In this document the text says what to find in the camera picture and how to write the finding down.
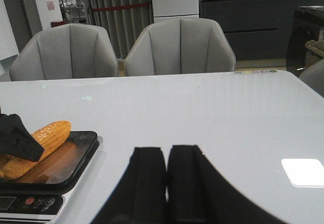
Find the glossy table surface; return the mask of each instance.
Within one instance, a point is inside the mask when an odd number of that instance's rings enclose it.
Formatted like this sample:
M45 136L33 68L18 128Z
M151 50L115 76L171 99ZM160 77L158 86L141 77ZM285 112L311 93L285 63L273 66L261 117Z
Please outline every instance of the glossy table surface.
M89 223L134 147L199 145L241 193L287 223L324 223L324 189L296 188L281 160L324 163L324 99L289 72L0 83L0 106L33 132L56 120L103 138L59 223Z

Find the chair backrest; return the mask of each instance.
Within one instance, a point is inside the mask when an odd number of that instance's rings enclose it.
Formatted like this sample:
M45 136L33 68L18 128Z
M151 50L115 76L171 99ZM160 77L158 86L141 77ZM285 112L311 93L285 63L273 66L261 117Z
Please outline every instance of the chair backrest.
M299 78L324 97L324 59L306 68Z
M10 68L12 81L117 76L107 31L66 24L37 33Z
M146 27L125 68L128 76L233 71L235 55L217 22L180 17Z

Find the corn cob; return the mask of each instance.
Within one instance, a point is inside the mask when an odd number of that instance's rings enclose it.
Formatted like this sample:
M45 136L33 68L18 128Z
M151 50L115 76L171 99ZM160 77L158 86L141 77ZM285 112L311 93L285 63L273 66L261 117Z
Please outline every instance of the corn cob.
M39 162L54 152L68 138L71 123L68 121L53 122L31 134L38 143L44 147ZM39 162L32 162L20 157L12 157L0 168L0 177L13 180L21 177Z
M11 157L8 154L0 154L0 169L9 161L10 158Z

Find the digital scale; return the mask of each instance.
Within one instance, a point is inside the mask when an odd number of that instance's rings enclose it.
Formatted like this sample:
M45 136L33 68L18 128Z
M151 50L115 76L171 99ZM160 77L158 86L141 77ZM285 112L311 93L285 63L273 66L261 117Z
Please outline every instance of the digital scale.
M98 146L95 132L71 131L25 175L0 179L0 223L56 223Z

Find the curtain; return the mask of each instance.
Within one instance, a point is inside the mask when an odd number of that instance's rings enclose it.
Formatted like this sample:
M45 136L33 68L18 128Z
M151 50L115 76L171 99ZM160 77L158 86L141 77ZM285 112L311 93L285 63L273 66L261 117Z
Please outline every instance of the curtain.
M124 59L140 32L152 22L151 6L126 8L128 5L150 4L152 0L84 0L88 23L104 27L109 34L117 58Z

